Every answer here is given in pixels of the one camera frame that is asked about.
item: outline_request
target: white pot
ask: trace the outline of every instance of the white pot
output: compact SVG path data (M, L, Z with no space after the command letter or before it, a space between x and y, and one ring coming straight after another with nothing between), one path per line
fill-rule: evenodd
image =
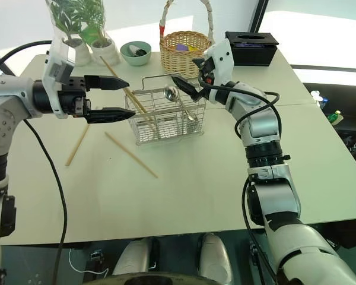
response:
M75 66L82 67L91 61L91 54L87 45L82 42L79 46L75 47Z
M105 65L100 57L102 57L109 65L116 65L120 62L119 52L117 51L115 43L112 40L109 41L111 44L106 47L94 47L95 42L91 45L93 58L99 65Z

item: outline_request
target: small bowl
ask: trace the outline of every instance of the small bowl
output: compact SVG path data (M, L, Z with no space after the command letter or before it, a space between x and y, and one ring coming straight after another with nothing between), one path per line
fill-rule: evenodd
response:
M140 49L143 49L144 51L147 52L147 54L143 56L133 56L129 51L130 45L134 45ZM126 43L120 48L120 53L125 59L125 61L135 67L139 67L140 65L144 65L148 63L150 56L152 54L151 51L152 51L152 47L148 43L140 42L140 41Z

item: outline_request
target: metal spoon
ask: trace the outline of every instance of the metal spoon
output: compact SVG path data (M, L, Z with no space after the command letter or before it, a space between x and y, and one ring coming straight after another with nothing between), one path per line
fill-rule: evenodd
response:
M180 96L179 96L179 91L175 86L165 85L165 87L164 87L164 95L165 95L167 100L169 100L171 102L178 102L181 105L181 107L185 111L189 121L193 122L193 121L197 121L198 120L198 118L196 117L195 114L193 114L189 110L186 110L186 106L181 101Z

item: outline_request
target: white cable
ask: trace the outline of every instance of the white cable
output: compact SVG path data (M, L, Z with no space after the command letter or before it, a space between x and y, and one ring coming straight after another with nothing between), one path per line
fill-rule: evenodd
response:
M102 272L95 272L95 271L91 271L91 270L84 270L84 271L81 271L81 270L78 270L76 269L72 263L71 263L71 249L69 251L69 263L70 263L70 266L73 270L75 270L76 272L79 272L79 273L93 273L93 274L97 274L97 275L100 275L100 274L103 274L104 273L104 278L107 277L107 273L109 271L109 268L103 270Z

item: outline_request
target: tissue box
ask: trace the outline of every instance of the tissue box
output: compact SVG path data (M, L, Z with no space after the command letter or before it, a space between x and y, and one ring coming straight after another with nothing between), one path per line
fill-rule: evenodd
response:
M225 32L230 41L235 65L268 67L277 50L278 42L270 33Z

